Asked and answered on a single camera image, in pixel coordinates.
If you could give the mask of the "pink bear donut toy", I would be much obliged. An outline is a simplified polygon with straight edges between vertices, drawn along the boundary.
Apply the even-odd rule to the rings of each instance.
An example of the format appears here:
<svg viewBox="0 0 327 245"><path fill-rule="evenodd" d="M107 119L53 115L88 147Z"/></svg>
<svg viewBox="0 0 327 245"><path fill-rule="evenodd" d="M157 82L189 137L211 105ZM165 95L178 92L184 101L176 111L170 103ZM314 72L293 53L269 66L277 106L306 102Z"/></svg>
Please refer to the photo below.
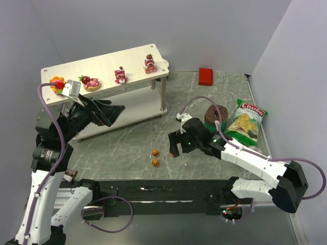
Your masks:
<svg viewBox="0 0 327 245"><path fill-rule="evenodd" d="M100 89L101 84L98 78L90 78L89 76L79 76L79 81L83 84L83 88L87 92L94 92Z"/></svg>

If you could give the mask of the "pink bear cupcake toy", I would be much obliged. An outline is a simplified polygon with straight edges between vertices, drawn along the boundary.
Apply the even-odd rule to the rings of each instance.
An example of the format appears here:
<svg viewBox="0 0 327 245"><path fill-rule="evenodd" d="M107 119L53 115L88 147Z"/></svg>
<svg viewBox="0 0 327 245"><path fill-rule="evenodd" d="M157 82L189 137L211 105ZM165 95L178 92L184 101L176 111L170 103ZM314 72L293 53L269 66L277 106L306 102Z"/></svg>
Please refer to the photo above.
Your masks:
<svg viewBox="0 0 327 245"><path fill-rule="evenodd" d="M125 70L122 66L114 71L114 75L117 84L125 84L128 81L128 78L125 75Z"/></svg>

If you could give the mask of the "pink bear strawberry cake toy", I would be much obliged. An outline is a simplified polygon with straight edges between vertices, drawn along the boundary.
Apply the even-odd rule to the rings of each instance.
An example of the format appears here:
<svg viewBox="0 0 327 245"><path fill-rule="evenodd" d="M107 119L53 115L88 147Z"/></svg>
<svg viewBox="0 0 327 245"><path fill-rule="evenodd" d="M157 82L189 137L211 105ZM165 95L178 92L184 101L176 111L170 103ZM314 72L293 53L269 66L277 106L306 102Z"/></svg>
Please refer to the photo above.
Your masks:
<svg viewBox="0 0 327 245"><path fill-rule="evenodd" d="M143 69L146 74L150 74L157 71L156 62L153 59L152 54L147 54L144 60Z"/></svg>

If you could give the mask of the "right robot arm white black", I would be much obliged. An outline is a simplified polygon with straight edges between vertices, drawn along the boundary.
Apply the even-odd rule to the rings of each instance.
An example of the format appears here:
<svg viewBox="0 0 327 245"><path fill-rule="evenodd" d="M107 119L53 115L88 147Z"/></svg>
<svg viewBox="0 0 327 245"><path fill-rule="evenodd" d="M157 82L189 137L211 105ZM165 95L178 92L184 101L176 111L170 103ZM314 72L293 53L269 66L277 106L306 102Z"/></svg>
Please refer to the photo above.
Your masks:
<svg viewBox="0 0 327 245"><path fill-rule="evenodd" d="M219 133L211 133L198 118L189 114L178 114L176 120L180 128L169 134L170 153L179 156L178 145L183 153L199 149L208 156L233 163L259 180L245 180L232 177L224 189L225 198L256 199L273 202L287 213L295 213L308 189L308 182L302 166L294 161L273 162L235 139L222 138Z"/></svg>

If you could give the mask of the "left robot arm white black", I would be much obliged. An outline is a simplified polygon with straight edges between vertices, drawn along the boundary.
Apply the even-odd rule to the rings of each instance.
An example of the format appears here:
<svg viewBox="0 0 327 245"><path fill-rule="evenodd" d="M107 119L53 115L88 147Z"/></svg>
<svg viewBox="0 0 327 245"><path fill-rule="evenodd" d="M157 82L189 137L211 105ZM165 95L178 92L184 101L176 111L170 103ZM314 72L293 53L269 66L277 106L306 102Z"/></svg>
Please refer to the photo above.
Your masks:
<svg viewBox="0 0 327 245"><path fill-rule="evenodd" d="M72 221L100 196L99 182L83 179L63 207L53 213L57 192L73 153L69 141L89 124L112 126L126 109L110 100L81 95L78 99L68 115L56 106L45 106L37 114L28 203L17 234L7 244L65 244Z"/></svg>

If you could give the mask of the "white two-tier shelf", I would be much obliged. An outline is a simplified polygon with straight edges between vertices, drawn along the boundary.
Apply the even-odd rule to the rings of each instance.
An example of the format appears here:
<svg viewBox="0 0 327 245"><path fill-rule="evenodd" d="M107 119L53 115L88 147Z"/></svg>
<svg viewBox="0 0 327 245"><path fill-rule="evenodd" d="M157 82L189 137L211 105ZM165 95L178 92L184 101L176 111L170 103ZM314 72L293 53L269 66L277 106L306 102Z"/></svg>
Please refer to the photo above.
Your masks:
<svg viewBox="0 0 327 245"><path fill-rule="evenodd" d="M143 69L147 54L152 54L156 62L157 71L146 74ZM114 71L122 66L128 81L125 84L115 82ZM111 127L88 125L74 137L74 140L83 139L117 129L153 117L162 116L167 112L166 107L166 80L169 69L155 44L147 44L114 53L86 58L78 61L46 67L41 70L41 95L48 106L61 105L69 99L56 95L47 83L54 76L66 80L76 79L79 75L98 78L101 87L94 92L81 89L81 95L111 100L114 105L124 105L126 109Z"/></svg>

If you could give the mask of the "brown green wrapped roll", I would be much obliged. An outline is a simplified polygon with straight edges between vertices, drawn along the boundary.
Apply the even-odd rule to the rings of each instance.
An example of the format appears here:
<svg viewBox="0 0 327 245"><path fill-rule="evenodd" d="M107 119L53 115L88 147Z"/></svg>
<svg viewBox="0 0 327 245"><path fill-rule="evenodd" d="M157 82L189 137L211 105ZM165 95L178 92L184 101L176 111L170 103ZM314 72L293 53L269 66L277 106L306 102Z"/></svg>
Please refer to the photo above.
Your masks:
<svg viewBox="0 0 327 245"><path fill-rule="evenodd" d="M227 126L228 111L227 108L222 105L217 105L217 107L219 108L222 116L221 130L222 132L224 132ZM218 131L216 127L216 121L219 122L219 120L220 117L219 113L216 110L216 107L214 105L210 105L204 116L205 127L208 128L211 133L215 133Z"/></svg>

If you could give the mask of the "orange bear toy top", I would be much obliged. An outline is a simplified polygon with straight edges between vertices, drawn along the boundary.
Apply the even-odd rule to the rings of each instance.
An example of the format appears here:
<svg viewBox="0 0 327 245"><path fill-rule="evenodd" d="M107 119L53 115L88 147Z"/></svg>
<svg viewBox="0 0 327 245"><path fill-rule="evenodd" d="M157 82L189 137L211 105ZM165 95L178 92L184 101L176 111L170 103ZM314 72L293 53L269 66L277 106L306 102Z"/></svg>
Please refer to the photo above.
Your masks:
<svg viewBox="0 0 327 245"><path fill-rule="evenodd" d="M152 150L152 155L153 156L158 156L159 155L159 151L157 149L153 149Z"/></svg>

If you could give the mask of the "orange bear toy bottom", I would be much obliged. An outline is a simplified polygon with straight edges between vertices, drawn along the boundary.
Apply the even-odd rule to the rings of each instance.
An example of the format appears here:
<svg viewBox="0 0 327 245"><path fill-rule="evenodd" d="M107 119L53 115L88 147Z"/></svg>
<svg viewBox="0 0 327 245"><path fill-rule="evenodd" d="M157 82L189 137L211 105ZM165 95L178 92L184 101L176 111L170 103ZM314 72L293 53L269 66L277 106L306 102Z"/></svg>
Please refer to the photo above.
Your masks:
<svg viewBox="0 0 327 245"><path fill-rule="evenodd" d="M159 166L159 160L157 158L152 159L152 166L153 167Z"/></svg>

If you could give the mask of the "green cassava chips bag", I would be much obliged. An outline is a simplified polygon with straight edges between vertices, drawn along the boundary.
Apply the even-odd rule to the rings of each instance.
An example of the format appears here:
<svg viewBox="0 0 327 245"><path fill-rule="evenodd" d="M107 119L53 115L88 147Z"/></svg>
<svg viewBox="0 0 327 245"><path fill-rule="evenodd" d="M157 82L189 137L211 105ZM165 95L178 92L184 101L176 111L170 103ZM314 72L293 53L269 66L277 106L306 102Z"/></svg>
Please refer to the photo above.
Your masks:
<svg viewBox="0 0 327 245"><path fill-rule="evenodd" d="M225 134L245 146L258 146L260 125L267 111L237 99L237 109Z"/></svg>

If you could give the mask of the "red block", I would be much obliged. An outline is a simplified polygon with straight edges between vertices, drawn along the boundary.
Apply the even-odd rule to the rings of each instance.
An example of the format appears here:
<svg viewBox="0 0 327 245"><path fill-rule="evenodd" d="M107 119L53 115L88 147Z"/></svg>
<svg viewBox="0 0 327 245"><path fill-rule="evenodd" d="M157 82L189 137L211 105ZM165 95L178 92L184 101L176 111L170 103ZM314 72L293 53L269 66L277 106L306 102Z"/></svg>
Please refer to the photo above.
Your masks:
<svg viewBox="0 0 327 245"><path fill-rule="evenodd" d="M213 84L213 70L211 68L199 68L198 85L212 86Z"/></svg>

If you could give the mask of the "brown jar with lid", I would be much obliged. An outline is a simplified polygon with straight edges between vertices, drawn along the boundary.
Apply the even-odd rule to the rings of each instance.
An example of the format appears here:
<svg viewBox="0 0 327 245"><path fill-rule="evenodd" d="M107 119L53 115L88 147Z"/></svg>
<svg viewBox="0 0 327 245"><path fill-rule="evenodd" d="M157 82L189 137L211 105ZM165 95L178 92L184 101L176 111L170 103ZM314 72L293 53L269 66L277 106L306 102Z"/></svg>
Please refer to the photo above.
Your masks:
<svg viewBox="0 0 327 245"><path fill-rule="evenodd" d="M262 151L258 148L258 147L256 147L256 146L250 146L249 147L251 150L253 150L253 151L255 151L255 152L258 152L258 153L262 153Z"/></svg>

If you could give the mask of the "brown snack bar wrapper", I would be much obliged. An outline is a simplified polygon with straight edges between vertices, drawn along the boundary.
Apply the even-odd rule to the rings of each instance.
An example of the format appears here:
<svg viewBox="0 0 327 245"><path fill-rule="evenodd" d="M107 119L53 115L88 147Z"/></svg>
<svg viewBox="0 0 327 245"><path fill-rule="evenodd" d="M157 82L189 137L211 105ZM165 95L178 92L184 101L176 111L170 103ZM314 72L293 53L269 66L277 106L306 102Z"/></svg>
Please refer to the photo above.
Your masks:
<svg viewBox="0 0 327 245"><path fill-rule="evenodd" d="M78 172L76 170L72 170L72 169L67 169L64 173L63 179L68 182L71 183L75 177L77 176Z"/></svg>

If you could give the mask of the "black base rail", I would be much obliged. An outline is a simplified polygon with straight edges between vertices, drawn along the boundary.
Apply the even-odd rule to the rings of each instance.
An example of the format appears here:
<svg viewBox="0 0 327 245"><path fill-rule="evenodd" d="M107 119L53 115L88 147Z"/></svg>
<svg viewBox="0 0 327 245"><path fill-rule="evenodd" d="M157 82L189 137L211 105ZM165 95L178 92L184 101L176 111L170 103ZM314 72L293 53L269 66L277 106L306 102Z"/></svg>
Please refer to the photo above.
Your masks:
<svg viewBox="0 0 327 245"><path fill-rule="evenodd" d="M220 215L227 205L249 205L250 198L229 194L227 180L101 180L95 207L104 217L121 215L196 214Z"/></svg>

